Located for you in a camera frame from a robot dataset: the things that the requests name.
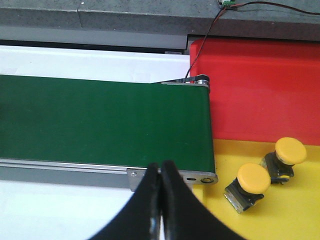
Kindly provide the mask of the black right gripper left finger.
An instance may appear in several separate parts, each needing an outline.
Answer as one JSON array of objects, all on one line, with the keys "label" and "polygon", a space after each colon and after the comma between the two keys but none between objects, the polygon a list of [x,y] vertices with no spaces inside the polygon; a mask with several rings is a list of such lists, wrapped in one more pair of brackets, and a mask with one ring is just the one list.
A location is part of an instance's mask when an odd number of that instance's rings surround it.
[{"label": "black right gripper left finger", "polygon": [[92,240],[158,240],[160,238],[158,165],[148,165],[144,177],[121,211]]}]

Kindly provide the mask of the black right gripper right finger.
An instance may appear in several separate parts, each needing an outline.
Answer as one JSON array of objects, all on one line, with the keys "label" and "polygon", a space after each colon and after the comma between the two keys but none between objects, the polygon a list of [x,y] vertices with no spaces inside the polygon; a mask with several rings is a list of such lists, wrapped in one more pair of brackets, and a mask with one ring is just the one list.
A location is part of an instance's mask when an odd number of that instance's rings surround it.
[{"label": "black right gripper right finger", "polygon": [[195,197],[175,163],[161,166],[162,214],[167,240],[242,240]]}]

